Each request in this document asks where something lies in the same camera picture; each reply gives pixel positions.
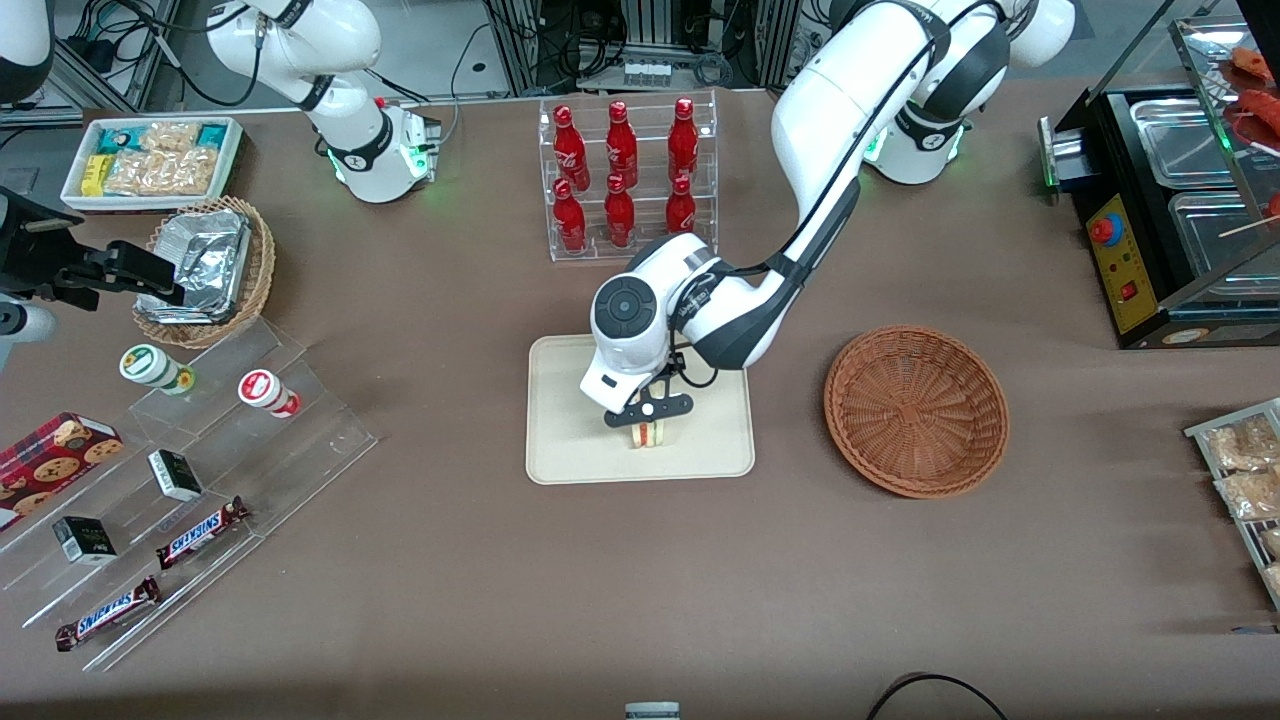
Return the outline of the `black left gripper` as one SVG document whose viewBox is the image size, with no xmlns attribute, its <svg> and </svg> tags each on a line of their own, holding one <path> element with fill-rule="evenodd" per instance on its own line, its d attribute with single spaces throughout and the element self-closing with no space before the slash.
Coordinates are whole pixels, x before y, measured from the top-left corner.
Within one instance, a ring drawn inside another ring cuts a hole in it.
<svg viewBox="0 0 1280 720">
<path fill-rule="evenodd" d="M 618 413 L 605 411 L 604 423 L 609 428 L 631 427 L 643 423 L 653 423 L 666 416 L 681 416 L 692 411 L 694 401 L 689 395 L 671 395 L 666 398 L 655 398 L 650 395 L 636 395 L 631 404 L 626 404 Z"/>
</svg>

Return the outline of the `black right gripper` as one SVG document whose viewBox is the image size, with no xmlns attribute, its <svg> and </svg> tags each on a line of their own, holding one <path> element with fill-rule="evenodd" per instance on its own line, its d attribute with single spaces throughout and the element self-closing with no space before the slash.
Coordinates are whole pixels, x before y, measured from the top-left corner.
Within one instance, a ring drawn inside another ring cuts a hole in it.
<svg viewBox="0 0 1280 720">
<path fill-rule="evenodd" d="M 84 311 L 99 309 L 99 290 L 147 295 L 170 305 L 186 304 L 186 288 L 177 266 L 159 255 L 123 240 L 88 252 L 70 229 L 81 217 L 55 211 L 4 190 L 1 223 L 1 290 L 20 299 L 45 296 Z"/>
</svg>

